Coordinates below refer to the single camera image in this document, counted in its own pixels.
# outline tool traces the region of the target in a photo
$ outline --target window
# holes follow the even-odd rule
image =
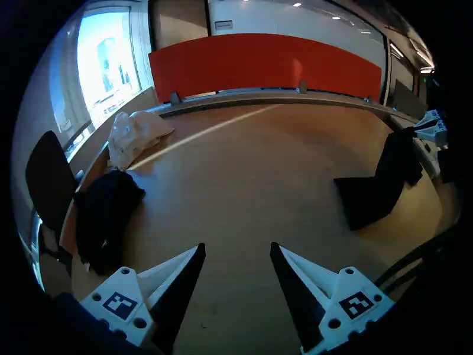
[[[85,15],[77,41],[80,86],[95,128],[141,90],[129,26],[130,8]]]
[[[41,82],[48,85],[53,120],[49,112],[43,117],[54,125],[68,160],[120,107],[153,85],[150,52],[145,0],[90,2],[59,31],[45,54],[48,79]]]

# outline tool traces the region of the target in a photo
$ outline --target black cloth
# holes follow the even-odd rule
[[[386,217],[399,199],[404,182],[414,186],[422,177],[413,136],[413,127],[388,135],[374,176],[334,179],[351,230]]]
[[[122,266],[122,237],[128,220],[144,196],[133,178],[113,170],[76,192],[76,242],[83,263],[99,275]]]

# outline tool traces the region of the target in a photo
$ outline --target white cloth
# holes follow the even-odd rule
[[[120,112],[108,137],[111,166],[125,170],[143,150],[158,144],[174,131],[161,117],[147,111]]]

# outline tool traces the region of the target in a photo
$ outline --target orange partition panel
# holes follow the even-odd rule
[[[278,34],[199,38],[150,53],[160,102],[238,88],[299,87],[380,97],[381,68],[325,43]]]

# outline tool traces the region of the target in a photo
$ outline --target white robot part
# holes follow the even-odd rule
[[[191,265],[191,260],[197,257],[200,260]],[[157,305],[184,268],[192,266],[198,269],[198,277],[203,258],[205,248],[203,244],[199,244],[139,274],[129,267],[122,267],[88,295],[81,305],[117,336],[125,338],[137,347],[160,353],[162,349],[152,339],[156,332],[156,322],[159,322],[160,328],[166,327],[168,322],[166,319],[154,319],[155,314],[159,314],[159,311],[156,311]],[[181,321],[172,321],[171,327],[179,323],[179,330]]]
[[[376,322],[394,305],[388,296],[354,267],[346,267],[339,273],[334,273],[277,243],[271,245],[271,258],[303,344],[302,354],[320,354],[340,346],[348,341],[351,334],[363,332],[367,323]],[[294,290],[296,284],[289,282],[287,284],[292,286],[291,289],[284,289],[284,278],[291,273],[287,272],[288,268],[278,272],[279,267],[276,265],[284,262],[294,271],[293,277],[298,277],[315,298],[311,306],[307,307],[307,313],[313,312],[314,302],[322,308],[320,312],[313,312],[319,314],[313,319],[315,323],[319,323],[318,330],[312,329],[316,334],[315,338],[319,338],[315,343],[311,343],[310,340],[307,342],[307,333],[303,329],[304,320],[301,321],[301,318],[297,317],[297,311],[300,311],[302,307],[301,304],[292,305],[290,298],[288,298],[289,292],[297,292]],[[302,337],[306,339],[306,346],[304,346]],[[315,344],[315,346],[308,349],[307,344]]]
[[[421,130],[416,130],[418,138],[431,141],[435,143],[438,147],[447,145],[447,128],[443,123],[439,113],[436,109],[427,111],[415,127],[422,126],[428,122],[436,121],[436,125]]]

